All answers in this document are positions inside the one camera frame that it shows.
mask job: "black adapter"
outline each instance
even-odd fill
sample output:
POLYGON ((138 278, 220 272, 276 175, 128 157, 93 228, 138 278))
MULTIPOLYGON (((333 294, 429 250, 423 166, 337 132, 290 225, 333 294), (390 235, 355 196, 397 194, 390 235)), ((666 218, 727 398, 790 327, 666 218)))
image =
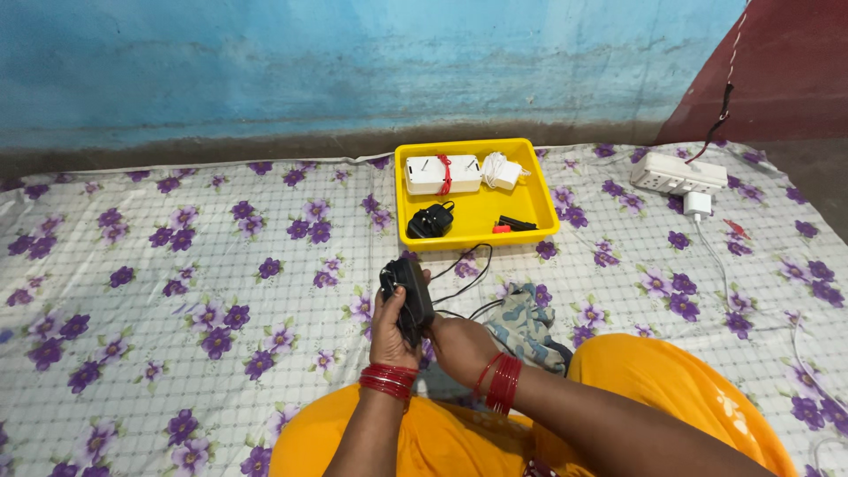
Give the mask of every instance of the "black adapter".
POLYGON ((411 239, 443 237, 451 222, 454 221, 454 216, 450 212, 455 205, 453 200, 444 204, 433 204, 426 209, 417 211, 406 226, 406 235, 411 239), (450 207, 446 209, 444 204, 448 203, 450 203, 450 207))

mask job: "red bangle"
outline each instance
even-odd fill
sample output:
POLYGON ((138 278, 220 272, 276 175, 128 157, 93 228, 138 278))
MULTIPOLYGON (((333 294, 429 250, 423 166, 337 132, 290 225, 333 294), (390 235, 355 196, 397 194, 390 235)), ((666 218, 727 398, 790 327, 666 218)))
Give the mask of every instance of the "red bangle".
POLYGON ((480 384, 483 383, 483 379, 486 377, 486 373, 488 373, 488 369, 491 368, 492 365, 494 364, 494 362, 498 361, 498 358, 500 358, 503 355, 504 355, 503 351, 494 355, 494 357, 492 358, 492 361, 488 362, 488 364, 486 365, 486 368, 483 369, 482 373, 480 373, 480 379, 477 380, 477 384, 475 384, 475 386, 474 386, 474 396, 480 396, 480 384))
POLYGON ((501 414, 509 414, 518 388, 518 375, 522 362, 518 358, 505 355, 494 371, 492 384, 486 395, 486 407, 501 414))
POLYGON ((410 398, 417 375, 417 369, 371 364, 362 370, 360 385, 406 401, 410 398))

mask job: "floral bed sheet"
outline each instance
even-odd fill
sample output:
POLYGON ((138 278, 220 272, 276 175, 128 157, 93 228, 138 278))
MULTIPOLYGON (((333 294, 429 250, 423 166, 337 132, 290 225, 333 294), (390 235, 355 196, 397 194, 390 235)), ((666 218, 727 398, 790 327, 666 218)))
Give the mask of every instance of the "floral bed sheet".
MULTIPOLYGON (((701 228, 725 282, 682 200, 629 184, 648 150, 537 149, 561 230, 496 248, 481 283, 444 304, 467 314, 533 282, 570 347, 669 340, 740 387, 799 472, 819 475, 812 449, 848 433, 833 401, 848 390, 848 247, 764 153, 713 143, 702 159, 730 184, 701 228)), ((366 365, 380 268, 402 255, 438 271, 460 253, 400 246, 390 154, 2 187, 0 475, 265 475, 281 428, 366 365)), ((486 260, 463 260, 431 295, 486 260)), ((474 405, 425 351, 418 391, 474 405)), ((822 474, 844 472, 844 452, 824 444, 822 474)))

